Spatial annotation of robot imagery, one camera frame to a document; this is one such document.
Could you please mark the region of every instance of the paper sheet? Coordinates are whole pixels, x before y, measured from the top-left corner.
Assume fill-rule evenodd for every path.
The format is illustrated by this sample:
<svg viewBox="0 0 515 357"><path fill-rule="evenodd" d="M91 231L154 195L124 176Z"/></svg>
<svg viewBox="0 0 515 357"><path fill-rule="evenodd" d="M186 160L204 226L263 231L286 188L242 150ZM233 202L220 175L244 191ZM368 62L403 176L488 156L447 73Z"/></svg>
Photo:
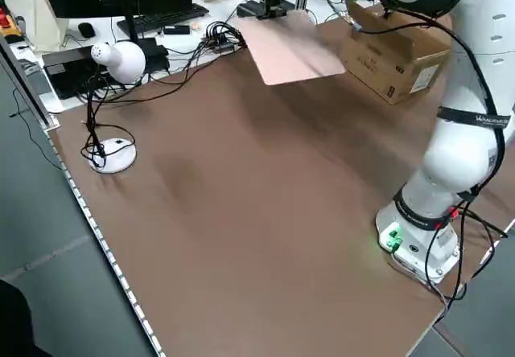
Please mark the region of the paper sheet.
<svg viewBox="0 0 515 357"><path fill-rule="evenodd" d="M233 22L267 85L345 72L340 59L319 39L315 24L304 11L289 11L282 18L238 18Z"/></svg>

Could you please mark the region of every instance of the brown table surface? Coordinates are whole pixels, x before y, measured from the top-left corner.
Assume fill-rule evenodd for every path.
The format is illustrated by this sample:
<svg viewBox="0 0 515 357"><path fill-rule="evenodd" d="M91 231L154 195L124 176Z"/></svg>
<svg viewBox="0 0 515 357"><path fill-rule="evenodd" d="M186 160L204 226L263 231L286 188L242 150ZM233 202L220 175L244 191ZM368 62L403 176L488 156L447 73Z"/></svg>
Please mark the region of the brown table surface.
<svg viewBox="0 0 515 357"><path fill-rule="evenodd" d="M348 32L320 29L335 47ZM373 219L421 162L441 92L391 106L350 73L267 87L243 51L105 106L98 121L137 138L120 174L80 156L84 108L52 139L168 355L399 356L441 305L390 267ZM474 207L503 227L514 160ZM470 275L487 243L474 224L466 238Z"/></svg>

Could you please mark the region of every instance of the desk lamp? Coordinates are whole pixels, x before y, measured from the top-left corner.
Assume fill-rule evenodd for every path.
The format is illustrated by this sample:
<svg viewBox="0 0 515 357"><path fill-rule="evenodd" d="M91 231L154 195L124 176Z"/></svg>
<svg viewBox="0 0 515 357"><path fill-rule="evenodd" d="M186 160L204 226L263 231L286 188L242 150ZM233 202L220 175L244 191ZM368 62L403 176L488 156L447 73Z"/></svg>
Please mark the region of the desk lamp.
<svg viewBox="0 0 515 357"><path fill-rule="evenodd" d="M91 49L91 56L99 65L105 65L109 74L121 84L138 81L146 66L143 50L130 41L118 42L113 46L98 43ZM98 79L97 69L94 80ZM115 174L129 168L136 160L136 146L125 138L110 138L100 142L95 132L98 125L93 112L93 90L88 95L88 120L86 126L93 140L88 150L89 165L102 174Z"/></svg>

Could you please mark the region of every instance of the gray floor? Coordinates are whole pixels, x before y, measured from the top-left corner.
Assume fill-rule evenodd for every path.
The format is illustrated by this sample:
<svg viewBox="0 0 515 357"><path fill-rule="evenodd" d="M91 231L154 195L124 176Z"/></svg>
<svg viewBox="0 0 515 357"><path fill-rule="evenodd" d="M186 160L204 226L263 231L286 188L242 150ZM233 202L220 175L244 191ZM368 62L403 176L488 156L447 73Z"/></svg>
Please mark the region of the gray floor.
<svg viewBox="0 0 515 357"><path fill-rule="evenodd" d="M36 341L55 357L154 355L64 176L44 160L22 120L8 117L16 111L12 88L0 74L0 277L25 293ZM55 159L35 119L25 117ZM466 355L513 355L514 252L515 239L505 241L443 321L447 337ZM433 330L412 355L458 356Z"/></svg>
<svg viewBox="0 0 515 357"><path fill-rule="evenodd" d="M0 73L0 277L26 295L36 342L55 357L155 355L62 172L23 121L8 117L13 88ZM36 120L24 117L55 160Z"/></svg>

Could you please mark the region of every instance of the cardboard box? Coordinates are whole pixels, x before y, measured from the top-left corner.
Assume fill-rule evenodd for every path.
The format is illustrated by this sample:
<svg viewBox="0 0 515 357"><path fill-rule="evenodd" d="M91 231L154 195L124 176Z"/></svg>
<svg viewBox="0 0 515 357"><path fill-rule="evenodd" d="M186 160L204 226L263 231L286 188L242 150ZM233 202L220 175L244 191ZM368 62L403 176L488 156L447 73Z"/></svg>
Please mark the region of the cardboard box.
<svg viewBox="0 0 515 357"><path fill-rule="evenodd" d="M348 3L349 14L367 31L383 31L415 22L404 14L383 18L383 8L365 9ZM450 41L437 29L411 27L383 35L352 29L340 58L345 67L390 104L422 96L431 90L450 54Z"/></svg>

